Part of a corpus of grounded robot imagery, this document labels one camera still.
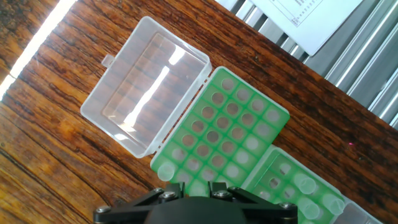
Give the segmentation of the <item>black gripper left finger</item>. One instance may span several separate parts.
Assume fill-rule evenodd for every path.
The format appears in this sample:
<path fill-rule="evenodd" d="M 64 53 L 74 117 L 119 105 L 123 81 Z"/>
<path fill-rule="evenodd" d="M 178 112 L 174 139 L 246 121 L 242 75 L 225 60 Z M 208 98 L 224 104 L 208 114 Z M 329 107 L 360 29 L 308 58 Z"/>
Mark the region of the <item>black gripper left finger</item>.
<path fill-rule="evenodd" d="M 103 205 L 93 212 L 93 223 L 144 223 L 156 206 L 185 197 L 185 182 L 167 184 L 134 199 L 132 202 L 111 207 Z"/>

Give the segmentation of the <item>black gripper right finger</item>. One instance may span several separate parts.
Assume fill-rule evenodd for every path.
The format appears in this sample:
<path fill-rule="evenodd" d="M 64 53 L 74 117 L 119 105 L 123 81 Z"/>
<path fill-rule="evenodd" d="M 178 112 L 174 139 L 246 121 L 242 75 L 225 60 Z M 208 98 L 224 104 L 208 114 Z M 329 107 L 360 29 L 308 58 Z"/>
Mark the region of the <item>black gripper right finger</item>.
<path fill-rule="evenodd" d="M 209 198 L 224 201 L 242 212 L 252 223 L 298 223 L 298 207 L 291 202 L 271 203 L 237 186 L 227 187 L 226 182 L 208 183 Z"/>

